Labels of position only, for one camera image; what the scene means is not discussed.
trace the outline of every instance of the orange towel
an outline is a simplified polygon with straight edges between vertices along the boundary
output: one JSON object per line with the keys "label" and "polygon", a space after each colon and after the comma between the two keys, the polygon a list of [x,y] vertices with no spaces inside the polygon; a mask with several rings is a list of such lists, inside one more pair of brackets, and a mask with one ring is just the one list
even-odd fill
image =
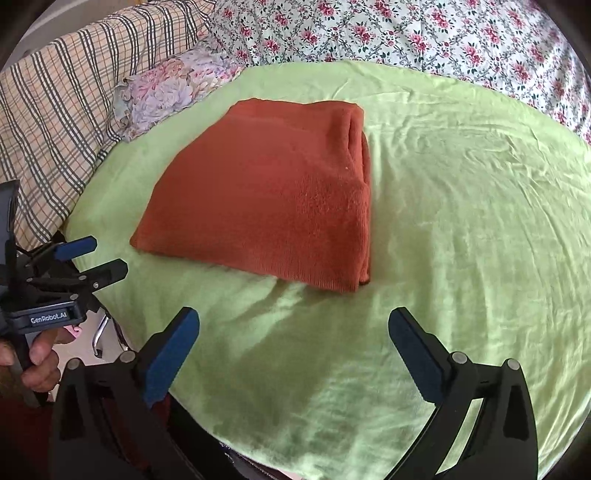
{"label": "orange towel", "polygon": [[369,281],[363,110],[245,100],[179,152],[131,245],[339,292]]}

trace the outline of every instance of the floral pillow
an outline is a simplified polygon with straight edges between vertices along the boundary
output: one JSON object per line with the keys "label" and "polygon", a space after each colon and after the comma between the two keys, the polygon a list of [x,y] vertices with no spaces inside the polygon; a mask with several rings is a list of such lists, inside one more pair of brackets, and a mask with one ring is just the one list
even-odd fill
{"label": "floral pillow", "polygon": [[133,140],[236,78],[244,67],[216,50],[199,42],[147,72],[124,78],[113,99],[122,138]]}

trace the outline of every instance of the blue gripper pad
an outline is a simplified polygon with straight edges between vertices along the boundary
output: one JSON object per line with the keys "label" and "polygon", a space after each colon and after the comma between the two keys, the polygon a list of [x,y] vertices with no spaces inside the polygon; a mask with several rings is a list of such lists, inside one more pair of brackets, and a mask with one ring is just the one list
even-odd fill
{"label": "blue gripper pad", "polygon": [[164,399],[198,336],[199,315],[195,310],[183,307],[162,333],[148,340],[144,349],[152,339],[164,339],[145,371],[144,401],[148,408]]}
{"label": "blue gripper pad", "polygon": [[58,245],[53,252],[53,258],[60,262],[66,262],[76,257],[89,254],[96,250],[96,238],[93,236],[86,236],[79,238],[73,242]]}
{"label": "blue gripper pad", "polygon": [[[407,320],[405,313],[412,320]],[[421,329],[408,310],[400,308],[390,313],[388,333],[396,350],[400,353],[423,399],[439,406],[443,401],[444,372],[416,328]],[[423,335],[428,335],[422,329],[421,331]]]}

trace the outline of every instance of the human hand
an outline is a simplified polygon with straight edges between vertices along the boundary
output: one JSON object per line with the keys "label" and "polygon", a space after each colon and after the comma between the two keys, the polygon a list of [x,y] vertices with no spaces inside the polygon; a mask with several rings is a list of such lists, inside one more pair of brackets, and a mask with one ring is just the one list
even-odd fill
{"label": "human hand", "polygon": [[[70,343],[74,336],[65,328],[42,331],[33,341],[29,357],[33,366],[21,375],[22,384],[35,392],[49,392],[60,381],[57,364],[60,358],[53,350],[55,344]],[[10,343],[0,340],[0,365],[10,367],[16,356]]]}

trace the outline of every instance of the checkered fabric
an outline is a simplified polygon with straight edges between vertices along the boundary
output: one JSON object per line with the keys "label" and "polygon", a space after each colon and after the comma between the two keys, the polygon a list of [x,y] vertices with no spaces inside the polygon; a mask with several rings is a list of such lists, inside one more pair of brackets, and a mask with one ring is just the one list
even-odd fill
{"label": "checkered fabric", "polygon": [[215,0],[160,1],[120,10],[64,35],[0,73],[0,181],[21,180],[15,234],[49,240],[121,139],[115,86],[192,48]]}

